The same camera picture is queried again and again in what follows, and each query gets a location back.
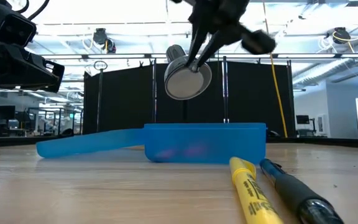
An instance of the blue container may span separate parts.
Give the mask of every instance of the blue container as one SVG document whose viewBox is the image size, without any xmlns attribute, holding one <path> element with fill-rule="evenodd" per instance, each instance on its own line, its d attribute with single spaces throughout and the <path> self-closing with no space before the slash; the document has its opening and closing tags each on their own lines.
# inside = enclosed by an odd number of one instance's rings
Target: blue container
<svg viewBox="0 0 358 224">
<path fill-rule="evenodd" d="M 153 162 L 227 164 L 236 156 L 258 164 L 266 153 L 266 125 L 147 124 L 144 140 Z"/>
<path fill-rule="evenodd" d="M 103 133 L 38 142 L 36 147 L 38 154 L 44 158 L 70 156 L 122 147 L 140 146 L 144 144 L 142 133 L 142 129 L 106 131 Z"/>
<path fill-rule="evenodd" d="M 147 124 L 125 129 L 37 143 L 37 152 L 54 158 L 145 145 L 153 162 L 227 164 L 237 156 L 254 164 L 265 157 L 266 125 Z"/>
</svg>

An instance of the wooden table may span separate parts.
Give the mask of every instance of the wooden table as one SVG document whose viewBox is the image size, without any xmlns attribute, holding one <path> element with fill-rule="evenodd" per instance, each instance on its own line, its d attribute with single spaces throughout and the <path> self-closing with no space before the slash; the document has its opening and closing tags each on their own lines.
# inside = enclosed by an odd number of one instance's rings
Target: wooden table
<svg viewBox="0 0 358 224">
<path fill-rule="evenodd" d="M 358 149 L 270 144 L 267 157 L 358 223 Z M 297 223 L 258 173 L 285 223 Z M 34 146 L 0 148 L 2 224 L 245 223 L 229 166 L 153 164 L 120 149 L 41 159 Z"/>
</svg>

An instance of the yellow highlighter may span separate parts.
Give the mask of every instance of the yellow highlighter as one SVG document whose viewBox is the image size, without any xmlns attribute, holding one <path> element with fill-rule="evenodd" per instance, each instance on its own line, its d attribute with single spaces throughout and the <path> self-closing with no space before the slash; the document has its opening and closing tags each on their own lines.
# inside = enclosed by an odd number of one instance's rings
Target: yellow highlighter
<svg viewBox="0 0 358 224">
<path fill-rule="evenodd" d="M 240 158 L 232 157 L 230 159 L 230 170 L 247 223 L 283 224 L 255 181 L 255 165 Z"/>
</svg>

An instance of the black backdrop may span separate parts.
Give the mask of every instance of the black backdrop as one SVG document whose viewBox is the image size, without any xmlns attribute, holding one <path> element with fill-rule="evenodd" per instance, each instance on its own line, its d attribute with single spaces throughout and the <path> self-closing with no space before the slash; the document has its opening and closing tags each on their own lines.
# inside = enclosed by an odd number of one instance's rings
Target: black backdrop
<svg viewBox="0 0 358 224">
<path fill-rule="evenodd" d="M 105 72 L 102 84 L 100 131 L 143 128 L 152 122 L 152 66 Z M 99 75 L 87 78 L 85 88 L 84 133 L 89 134 L 96 132 Z"/>
<path fill-rule="evenodd" d="M 84 74 L 84 114 L 83 134 L 96 132 L 98 118 L 99 75 Z"/>
<path fill-rule="evenodd" d="M 223 71 L 221 62 L 208 62 L 213 74 L 211 84 L 196 98 L 178 101 L 170 98 L 164 87 L 167 64 L 157 64 L 157 123 L 222 123 Z"/>
<path fill-rule="evenodd" d="M 275 73 L 283 106 L 287 133 L 295 136 L 293 92 L 287 66 L 276 65 Z M 227 62 L 228 118 L 231 123 L 266 123 L 271 131 L 284 136 L 272 66 Z"/>
<path fill-rule="evenodd" d="M 224 120 L 222 62 L 208 63 L 213 72 L 210 86 L 188 101 L 171 99 L 163 76 L 167 64 L 105 72 L 101 103 L 101 131 L 141 128 L 153 123 L 222 123 Z M 286 66 L 276 65 L 278 87 L 288 136 L 295 135 L 293 93 Z M 263 122 L 283 136 L 271 65 L 227 62 L 228 107 L 231 123 Z M 153 76 L 157 105 L 153 96 Z M 84 134 L 96 132 L 99 75 L 85 74 Z"/>
</svg>

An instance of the black cable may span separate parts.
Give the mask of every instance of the black cable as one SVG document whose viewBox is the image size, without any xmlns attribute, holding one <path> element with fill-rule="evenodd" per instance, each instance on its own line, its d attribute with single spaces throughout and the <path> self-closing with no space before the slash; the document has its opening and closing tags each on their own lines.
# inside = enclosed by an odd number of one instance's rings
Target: black cable
<svg viewBox="0 0 358 224">
<path fill-rule="evenodd" d="M 26 0 L 25 6 L 16 12 L 22 14 L 23 12 L 26 12 L 29 9 L 29 6 L 30 6 L 30 1 Z"/>
<path fill-rule="evenodd" d="M 44 3 L 41 5 L 41 7 L 33 13 L 31 16 L 28 17 L 28 20 L 33 20 L 35 17 L 37 17 L 48 5 L 49 0 L 45 0 Z"/>
</svg>

